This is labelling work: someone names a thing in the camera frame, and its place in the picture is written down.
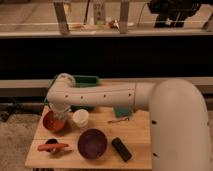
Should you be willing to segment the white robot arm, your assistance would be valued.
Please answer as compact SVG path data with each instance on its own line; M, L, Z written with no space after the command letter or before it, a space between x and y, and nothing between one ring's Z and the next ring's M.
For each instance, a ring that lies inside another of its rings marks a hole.
M213 171L209 117L202 93L185 79L77 88L62 73L48 90L53 109L130 107L150 113L152 171Z

